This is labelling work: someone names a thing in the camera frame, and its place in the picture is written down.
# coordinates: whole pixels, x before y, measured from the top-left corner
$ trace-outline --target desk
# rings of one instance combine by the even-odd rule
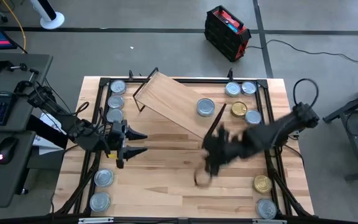
[[[14,65],[25,63],[29,69],[34,68],[38,70],[40,74],[34,76],[33,81],[43,83],[52,62],[52,56],[0,53],[0,61],[3,60],[9,60]],[[29,80],[30,76],[30,72],[22,70],[14,70],[13,72],[4,70],[0,73],[0,91],[13,92],[18,82]],[[32,90],[32,88],[27,88],[25,93],[28,94]],[[47,131],[53,130],[54,136],[59,136],[63,139],[60,141],[63,147],[67,143],[67,137],[32,116],[32,110],[33,107],[28,104],[25,98],[19,98],[12,108],[6,125],[0,126],[0,142],[13,134],[19,138],[19,145],[16,147],[13,160],[7,165],[0,165],[0,207],[7,207],[14,193],[21,192],[22,190],[28,173],[26,166],[35,137],[34,131],[38,132],[38,130],[41,130],[38,135],[44,136]]]
[[[36,69],[40,72],[39,75],[34,75],[33,81],[38,81],[41,84],[47,76],[49,66],[52,62],[50,55],[37,54],[10,54],[0,53],[0,61],[9,60],[15,66],[20,63],[25,63],[28,68]],[[23,80],[29,80],[30,72],[22,70],[14,70],[13,72],[3,70],[0,73],[0,91],[13,92],[17,83]],[[33,91],[32,88],[27,88],[25,93],[28,94]],[[27,126],[33,107],[28,104],[24,98],[19,98],[12,108],[11,114],[5,126],[0,126],[0,131],[23,131]]]
[[[81,88],[78,106],[85,101],[90,106],[79,117],[91,120],[100,77],[85,77]],[[267,80],[273,115],[277,119],[290,112],[287,93],[282,79]],[[96,191],[109,192],[111,206],[107,212],[93,213],[97,216],[115,217],[209,217],[209,218],[255,218],[255,203],[260,198],[270,198],[252,189],[255,176],[266,174],[263,153],[244,161],[236,161],[224,168],[219,177],[213,180],[208,189],[194,186],[193,171],[201,162],[204,150],[200,149],[201,139],[169,121],[156,112],[145,108],[139,112],[132,94],[138,83],[128,84],[123,95],[125,119],[136,131],[148,134],[149,138],[129,142],[131,146],[146,146],[147,152],[126,162],[123,169],[117,169],[112,159],[101,157],[100,168],[108,168],[115,173],[110,188],[96,188]],[[218,103],[227,103],[221,121],[232,131],[239,131],[245,122],[230,115],[231,103],[237,101],[224,94],[224,84],[186,84],[198,93],[210,97]],[[244,98],[248,109],[256,108],[255,102]],[[298,143],[290,141],[289,146],[299,150]],[[84,158],[84,150],[77,147],[65,154],[60,171],[55,196],[56,209],[70,197],[78,185]],[[287,185],[306,211],[313,213],[308,184],[301,159],[289,150],[282,153]],[[88,198],[85,188],[81,212]],[[278,199],[282,194],[278,190]]]
[[[13,134],[14,133],[0,133],[0,142]],[[19,134],[14,134],[14,137],[19,139],[14,152],[15,156],[10,163],[0,165],[0,207],[7,207],[11,203],[15,192],[22,190],[22,186],[20,186],[19,182],[22,181],[22,173],[29,160],[35,132],[24,131]]]

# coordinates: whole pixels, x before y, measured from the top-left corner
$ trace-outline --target computer mouse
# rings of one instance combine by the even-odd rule
[[[8,137],[0,143],[0,164],[6,165],[10,163],[15,154],[17,143],[19,139],[15,137]]]

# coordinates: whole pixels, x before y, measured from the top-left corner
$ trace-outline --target wooden table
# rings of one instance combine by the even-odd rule
[[[79,117],[91,120],[98,92],[100,77],[85,77],[78,105],[90,102]],[[268,79],[268,88],[275,119],[290,112],[287,93],[282,79]],[[169,121],[149,108],[139,112],[132,94],[138,83],[128,84],[123,95],[125,119],[129,125],[149,137],[141,141],[128,142],[131,146],[146,146],[147,152],[139,154],[117,169],[113,159],[101,157],[100,168],[113,170],[114,183],[108,188],[97,187],[96,191],[110,194],[111,206],[107,212],[93,213],[96,216],[114,217],[193,217],[193,218],[257,218],[255,203],[261,198],[270,198],[252,188],[257,175],[267,175],[263,153],[237,160],[223,168],[208,189],[199,189],[193,182],[193,171],[205,153],[198,136]],[[246,127],[240,118],[230,114],[231,103],[241,100],[248,109],[256,109],[255,97],[231,98],[224,94],[224,84],[186,84],[207,98],[218,103],[227,103],[221,121],[232,132]],[[101,105],[106,99],[104,88]],[[288,145],[299,150],[298,143],[290,140]],[[53,202],[56,210],[70,197],[78,185],[85,151],[80,147],[65,154]],[[288,149],[282,153],[288,188],[306,211],[313,213],[308,184],[301,159]],[[284,211],[282,194],[278,190],[280,208]],[[81,211],[88,198],[88,187],[84,190]]]

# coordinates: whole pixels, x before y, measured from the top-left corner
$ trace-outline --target white stand base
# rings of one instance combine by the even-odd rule
[[[55,12],[56,18],[50,22],[45,21],[43,18],[41,18],[41,26],[44,29],[56,29],[60,27],[65,22],[65,16],[63,16],[60,12]]]

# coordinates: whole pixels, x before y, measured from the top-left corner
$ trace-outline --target paper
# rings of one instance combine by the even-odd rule
[[[66,134],[66,132],[64,132],[62,130],[62,124],[60,124],[60,122],[58,120],[56,120],[52,115],[42,113],[40,120],[43,121],[45,124],[53,127],[54,129],[61,131],[63,134]],[[59,146],[55,145],[54,143],[52,143],[38,135],[35,136],[35,139],[34,139],[34,142],[32,143],[32,145],[38,146],[40,148],[40,152],[39,152],[40,155],[63,150]]]

